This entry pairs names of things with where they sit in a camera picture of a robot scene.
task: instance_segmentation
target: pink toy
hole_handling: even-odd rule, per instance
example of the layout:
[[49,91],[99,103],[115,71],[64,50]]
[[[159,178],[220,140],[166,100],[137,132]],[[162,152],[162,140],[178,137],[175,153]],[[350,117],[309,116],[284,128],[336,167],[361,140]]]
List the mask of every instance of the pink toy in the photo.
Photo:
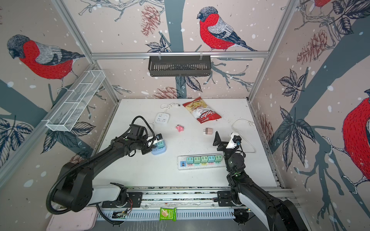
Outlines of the pink toy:
[[181,125],[177,125],[175,128],[176,128],[176,129],[177,129],[177,131],[179,131],[179,132],[184,131],[184,127],[183,127],[183,126],[181,126]]

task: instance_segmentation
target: wall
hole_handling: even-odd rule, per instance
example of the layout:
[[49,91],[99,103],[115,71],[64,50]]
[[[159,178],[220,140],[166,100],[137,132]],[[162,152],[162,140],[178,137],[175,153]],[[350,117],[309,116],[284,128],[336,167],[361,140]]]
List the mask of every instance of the wall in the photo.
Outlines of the wall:
[[369,10],[301,0],[252,102],[313,230],[369,230]]
[[[51,1],[2,1],[0,15],[1,171],[3,164],[11,161],[14,152],[66,93],[66,89],[58,90],[60,79],[63,77],[64,87],[70,87],[88,62],[80,55],[80,48]],[[56,47],[44,49],[38,55],[35,47],[17,43],[8,46],[9,39],[17,34]],[[22,52],[25,57],[20,59],[17,56]],[[33,54],[40,59],[31,59]],[[48,190],[63,164],[91,155],[113,106],[101,86],[71,132],[49,130],[39,138],[24,163],[0,189],[0,230],[46,229],[50,219],[45,209]]]
[[[210,51],[214,47],[222,49],[213,51],[248,51],[248,47],[267,51],[287,4],[287,0],[64,2],[89,48],[98,53]],[[219,26],[217,33],[234,31],[245,41],[245,47],[225,47],[221,40],[213,40],[215,37],[211,34],[201,37],[201,32],[208,30],[201,30],[202,22],[197,17],[202,8],[210,6],[227,23]],[[262,61],[262,58],[213,59],[209,77],[156,79],[147,75],[148,60],[100,60],[99,64],[117,86],[121,98],[151,98],[153,95],[228,98],[249,96]]]

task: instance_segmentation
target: square white power strip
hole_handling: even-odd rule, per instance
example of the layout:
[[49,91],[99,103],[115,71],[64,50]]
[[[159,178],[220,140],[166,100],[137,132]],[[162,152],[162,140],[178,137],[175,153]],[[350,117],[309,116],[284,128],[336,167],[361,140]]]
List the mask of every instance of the square white power strip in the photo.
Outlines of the square white power strip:
[[154,121],[156,123],[168,123],[168,120],[169,120],[169,114],[160,112],[157,114]]

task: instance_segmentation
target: green wafer package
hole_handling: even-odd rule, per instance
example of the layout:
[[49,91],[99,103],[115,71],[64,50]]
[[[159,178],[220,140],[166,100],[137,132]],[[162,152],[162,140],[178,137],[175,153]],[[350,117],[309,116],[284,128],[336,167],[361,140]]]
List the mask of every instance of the green wafer package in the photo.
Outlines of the green wafer package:
[[159,220],[176,221],[176,208],[161,208]]

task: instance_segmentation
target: snack bag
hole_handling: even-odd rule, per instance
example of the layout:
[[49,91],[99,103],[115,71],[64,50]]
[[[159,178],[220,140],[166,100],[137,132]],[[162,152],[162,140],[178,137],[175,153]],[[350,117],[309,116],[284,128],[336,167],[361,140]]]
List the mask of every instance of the snack bag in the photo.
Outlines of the snack bag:
[[200,122],[220,119],[221,116],[207,106],[201,97],[191,102],[184,103],[183,106]]
[[176,208],[161,208],[159,220],[176,221]]

